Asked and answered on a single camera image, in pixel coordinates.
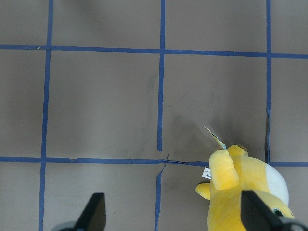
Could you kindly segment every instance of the gray floor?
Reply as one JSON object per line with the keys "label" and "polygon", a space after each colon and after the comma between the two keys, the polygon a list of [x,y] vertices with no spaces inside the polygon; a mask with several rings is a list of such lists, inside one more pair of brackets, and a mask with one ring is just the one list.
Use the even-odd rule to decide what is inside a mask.
{"label": "gray floor", "polygon": [[[50,44],[39,46],[46,45],[49,3],[51,45],[153,50],[62,48],[51,51],[50,71],[45,70]],[[154,230],[156,176],[163,164],[59,163],[69,159],[155,160],[170,154],[170,160],[207,162],[217,147],[207,125],[227,146],[240,143],[250,156],[265,160],[266,1],[166,0],[165,49],[250,55],[164,55],[162,151],[157,149],[162,72],[154,50],[164,48],[160,0],[0,0],[0,6],[0,231],[51,231],[76,220],[94,192],[106,195],[106,231]],[[290,208],[306,224],[307,9],[305,0],[271,1],[270,156],[276,165],[289,162],[276,169],[287,181]],[[280,55],[288,53],[303,55]],[[43,177],[46,73],[46,157],[61,161],[47,161]],[[290,167],[298,165],[293,162],[306,167]],[[160,231],[206,230],[209,203],[194,192],[206,181],[202,172],[203,167],[167,164]]]}

